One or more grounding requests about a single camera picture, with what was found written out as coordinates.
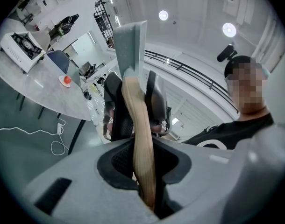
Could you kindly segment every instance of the wooden handle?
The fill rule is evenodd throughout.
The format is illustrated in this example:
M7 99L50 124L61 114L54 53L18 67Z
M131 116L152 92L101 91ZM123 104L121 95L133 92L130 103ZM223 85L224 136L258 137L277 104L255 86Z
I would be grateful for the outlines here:
M134 174L142 189L141 198L154 210L156 176L153 142L144 93L137 77L123 78L122 94L135 127Z

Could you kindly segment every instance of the metal railing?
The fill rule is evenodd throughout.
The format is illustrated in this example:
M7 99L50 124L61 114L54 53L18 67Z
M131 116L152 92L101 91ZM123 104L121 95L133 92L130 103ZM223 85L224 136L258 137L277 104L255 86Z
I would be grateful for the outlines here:
M105 10L105 3L108 3L108 1L104 2L102 0L97 0L97 2L95 3L94 18L108 47L114 48L113 27Z
M160 62L163 62L164 64L167 64L176 70L179 70L181 72L184 72L187 75L192 76L193 78L197 79L198 81L202 82L204 85L206 85L210 90L215 91L217 94L219 94L224 100L226 100L238 113L238 110L233 105L232 99L228 95L228 92L226 89L224 89L221 85L216 83L213 79L209 78L208 76L204 75L203 73L199 72L198 70L180 62L177 60L174 60L170 57L158 54L153 51L145 50L144 55L146 57L149 57L150 59L154 59Z

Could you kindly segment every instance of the black cap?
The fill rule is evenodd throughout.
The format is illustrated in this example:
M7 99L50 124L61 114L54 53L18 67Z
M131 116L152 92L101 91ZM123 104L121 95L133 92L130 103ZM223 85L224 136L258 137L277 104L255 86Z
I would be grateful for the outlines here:
M240 63L255 63L255 61L249 56L236 56L233 57L226 65L225 68L225 78L232 74L233 68L238 68Z

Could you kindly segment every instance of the portable gas stove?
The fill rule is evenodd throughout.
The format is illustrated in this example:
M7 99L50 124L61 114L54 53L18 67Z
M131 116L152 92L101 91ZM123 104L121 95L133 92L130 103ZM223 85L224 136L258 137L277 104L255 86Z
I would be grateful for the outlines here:
M30 69L43 59L45 51L35 38L28 32L7 33L2 38L1 51L5 53L23 70L28 73Z

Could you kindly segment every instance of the black t-shirt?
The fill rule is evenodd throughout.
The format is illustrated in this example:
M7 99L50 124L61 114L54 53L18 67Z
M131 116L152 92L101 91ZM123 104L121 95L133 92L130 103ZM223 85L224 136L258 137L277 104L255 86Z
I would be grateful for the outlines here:
M247 121L233 121L205 129L184 143L200 147L234 149L238 141L251 138L257 131L273 124L270 114Z

